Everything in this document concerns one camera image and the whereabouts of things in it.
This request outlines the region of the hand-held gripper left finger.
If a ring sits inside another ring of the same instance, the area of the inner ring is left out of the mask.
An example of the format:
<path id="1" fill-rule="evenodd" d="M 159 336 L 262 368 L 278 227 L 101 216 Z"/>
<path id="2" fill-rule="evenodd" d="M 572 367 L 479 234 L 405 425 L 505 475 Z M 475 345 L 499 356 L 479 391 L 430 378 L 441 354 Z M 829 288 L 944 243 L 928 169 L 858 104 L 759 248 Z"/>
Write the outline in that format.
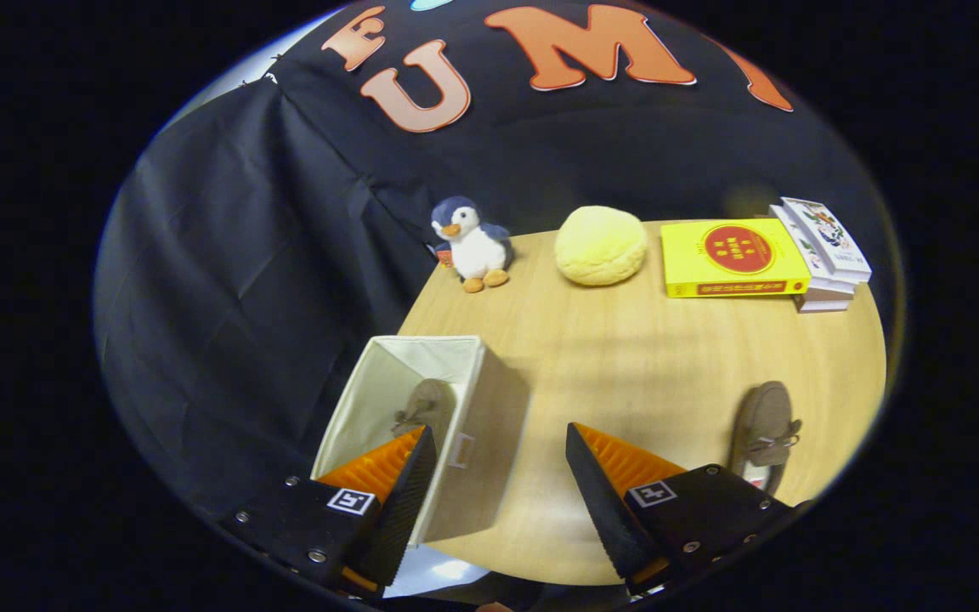
<path id="1" fill-rule="evenodd" d="M 220 526 L 289 574 L 380 599 L 395 581 L 436 465 L 433 430 L 420 426 L 326 476 L 289 476 Z"/>

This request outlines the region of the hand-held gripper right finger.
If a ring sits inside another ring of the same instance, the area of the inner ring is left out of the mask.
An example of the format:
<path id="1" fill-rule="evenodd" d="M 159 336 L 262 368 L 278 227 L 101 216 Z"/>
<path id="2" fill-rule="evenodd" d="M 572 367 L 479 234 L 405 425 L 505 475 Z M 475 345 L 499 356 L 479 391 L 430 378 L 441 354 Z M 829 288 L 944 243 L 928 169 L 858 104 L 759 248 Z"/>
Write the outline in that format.
<path id="1" fill-rule="evenodd" d="M 603 550 L 630 595 L 715 572 L 806 511 L 717 464 L 687 470 L 568 423 L 566 457 Z"/>

